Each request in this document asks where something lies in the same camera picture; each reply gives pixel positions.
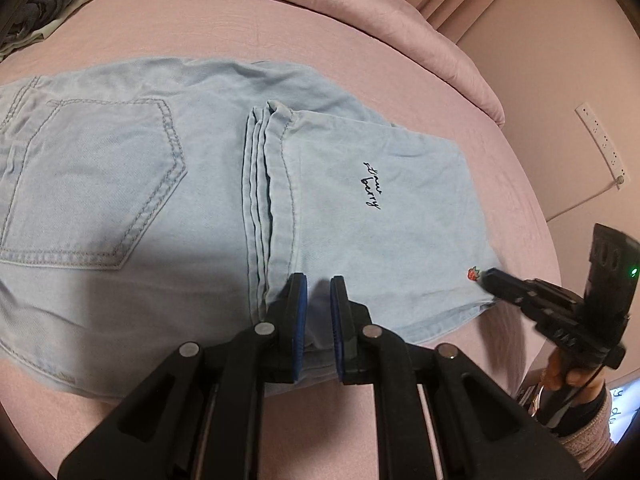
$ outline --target pink sleeve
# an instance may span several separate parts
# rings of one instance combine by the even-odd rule
[[[580,463],[583,471],[599,464],[613,449],[609,435],[609,415],[611,413],[611,393],[598,415],[584,428],[563,437],[560,443]]]

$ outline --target hand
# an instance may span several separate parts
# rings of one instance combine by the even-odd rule
[[[573,368],[569,370],[566,378],[562,377],[560,370],[562,369],[562,363],[560,359],[560,349],[556,348],[549,356],[549,362],[546,366],[546,370],[542,372],[542,384],[545,388],[556,391],[562,388],[564,382],[569,386],[580,387],[583,386],[591,376],[595,373],[595,370],[587,370],[586,368]],[[595,400],[602,387],[604,386],[604,370],[601,371],[598,376],[591,381],[579,396],[577,396],[573,402],[574,406],[579,404],[586,404]]]

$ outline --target black handheld device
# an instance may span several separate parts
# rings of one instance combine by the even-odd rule
[[[489,293],[519,306],[536,330],[563,352],[562,373],[571,368],[616,369],[625,356],[622,335],[640,274],[640,244],[627,234],[596,224],[584,298],[542,280],[519,280],[498,269],[483,272]],[[576,388],[565,385],[538,412],[554,428],[569,408]]]

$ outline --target sleeve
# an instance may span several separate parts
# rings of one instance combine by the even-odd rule
[[[576,433],[596,418],[606,401],[607,387],[603,384],[598,397],[586,404],[570,407],[551,433],[561,438]]]
[[[593,420],[575,433],[559,439],[584,471],[598,465],[614,447],[609,435],[610,413],[611,394],[606,391],[605,402]]]

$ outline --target black clamp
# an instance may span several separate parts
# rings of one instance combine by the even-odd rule
[[[583,478],[457,347],[406,344],[373,324],[341,276],[331,310],[340,380],[373,384],[381,480],[435,480],[438,467],[446,480]],[[66,457],[58,479],[257,479],[264,384],[297,378],[305,311],[306,278],[293,274],[264,322],[223,345],[181,345]]]

